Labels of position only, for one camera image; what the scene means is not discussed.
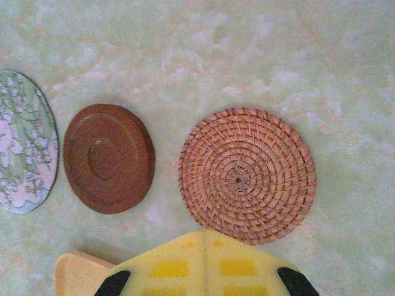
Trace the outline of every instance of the white flower pattern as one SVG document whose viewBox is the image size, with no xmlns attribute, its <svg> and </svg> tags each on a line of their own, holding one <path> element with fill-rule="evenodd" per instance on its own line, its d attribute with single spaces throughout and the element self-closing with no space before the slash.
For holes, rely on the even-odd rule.
<svg viewBox="0 0 395 296">
<path fill-rule="evenodd" d="M 0 112 L 0 204 L 23 213 L 44 201 L 54 182 L 54 120 L 41 91 L 12 72 L 0 73 Z"/>
</svg>

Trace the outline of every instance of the cream plastic tray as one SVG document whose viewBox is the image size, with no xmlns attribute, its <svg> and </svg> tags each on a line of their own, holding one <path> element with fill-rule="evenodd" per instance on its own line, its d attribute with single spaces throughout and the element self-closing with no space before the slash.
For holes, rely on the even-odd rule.
<svg viewBox="0 0 395 296">
<path fill-rule="evenodd" d="M 55 295 L 94 295 L 113 267 L 112 263 L 80 251 L 65 253 L 55 265 Z"/>
</svg>

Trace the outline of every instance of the brown circular dish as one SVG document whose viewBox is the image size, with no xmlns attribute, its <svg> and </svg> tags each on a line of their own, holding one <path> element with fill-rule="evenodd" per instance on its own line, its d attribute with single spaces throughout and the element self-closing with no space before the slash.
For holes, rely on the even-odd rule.
<svg viewBox="0 0 395 296">
<path fill-rule="evenodd" d="M 181 152 L 179 183 L 199 224 L 263 244 L 304 219 L 314 199 L 315 168 L 305 142 L 283 120 L 233 108 L 192 130 Z"/>
<path fill-rule="evenodd" d="M 155 152 L 146 127 L 117 105 L 81 110 L 66 132 L 63 158 L 74 193 L 103 214 L 134 207 L 154 176 Z"/>
</svg>

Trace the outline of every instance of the oval coaster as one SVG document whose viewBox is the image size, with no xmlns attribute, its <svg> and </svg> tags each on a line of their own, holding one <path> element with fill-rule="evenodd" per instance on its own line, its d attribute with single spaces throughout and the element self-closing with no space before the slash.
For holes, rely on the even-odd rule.
<svg viewBox="0 0 395 296">
<path fill-rule="evenodd" d="M 134 207 L 154 176 L 155 152 L 146 127 L 117 105 L 81 110 L 66 132 L 63 158 L 74 193 L 103 214 Z"/>
<path fill-rule="evenodd" d="M 248 244 L 285 236 L 306 216 L 315 168 L 297 132 L 257 109 L 204 119 L 181 152 L 183 200 L 201 225 Z"/>
<path fill-rule="evenodd" d="M 0 72 L 0 204 L 25 213 L 55 181 L 59 144 L 43 93 L 25 76 Z"/>
</svg>

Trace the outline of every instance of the spiral weave pattern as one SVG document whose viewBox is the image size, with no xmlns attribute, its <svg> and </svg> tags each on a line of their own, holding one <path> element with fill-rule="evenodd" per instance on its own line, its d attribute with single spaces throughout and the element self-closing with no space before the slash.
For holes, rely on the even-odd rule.
<svg viewBox="0 0 395 296">
<path fill-rule="evenodd" d="M 306 144 L 283 120 L 233 108 L 192 130 L 181 152 L 179 183 L 199 224 L 263 244 L 304 219 L 314 199 L 315 168 Z"/>
</svg>

